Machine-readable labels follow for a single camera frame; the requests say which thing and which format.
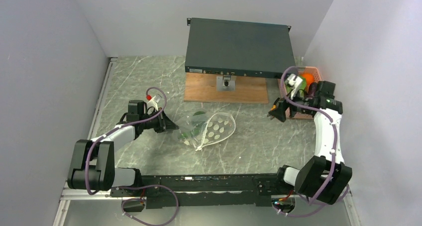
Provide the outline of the orange fake fruit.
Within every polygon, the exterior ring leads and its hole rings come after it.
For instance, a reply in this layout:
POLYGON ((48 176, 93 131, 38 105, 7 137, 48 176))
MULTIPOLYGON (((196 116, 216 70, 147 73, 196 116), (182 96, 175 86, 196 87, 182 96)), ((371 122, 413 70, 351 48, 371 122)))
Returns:
POLYGON ((314 78, 313 74, 302 73, 301 77, 305 80, 306 86, 310 86, 312 83, 315 82, 315 78, 314 78))

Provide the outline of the polka dot zip top bag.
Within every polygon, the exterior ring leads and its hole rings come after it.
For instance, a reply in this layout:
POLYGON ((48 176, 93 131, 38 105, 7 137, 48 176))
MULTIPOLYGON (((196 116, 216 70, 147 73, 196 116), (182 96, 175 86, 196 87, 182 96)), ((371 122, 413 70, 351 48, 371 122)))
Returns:
POLYGON ((220 143, 231 137, 236 130, 234 117, 229 113, 207 113, 208 120, 199 135, 189 139, 178 139, 179 130, 172 133, 172 137, 178 143, 192 147, 200 151, 206 146, 220 143))

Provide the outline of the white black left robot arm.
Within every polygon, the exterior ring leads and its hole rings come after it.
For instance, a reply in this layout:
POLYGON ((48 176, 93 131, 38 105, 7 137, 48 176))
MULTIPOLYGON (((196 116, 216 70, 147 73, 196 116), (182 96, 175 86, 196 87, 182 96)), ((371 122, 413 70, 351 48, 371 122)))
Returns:
POLYGON ((123 186, 130 196, 142 192, 141 174, 135 168, 116 168, 114 152, 117 148, 136 140, 145 130, 156 133, 178 130, 164 110, 150 100, 130 100, 127 112, 108 133, 75 143, 68 173, 67 185, 71 189, 87 190, 90 195, 123 186))

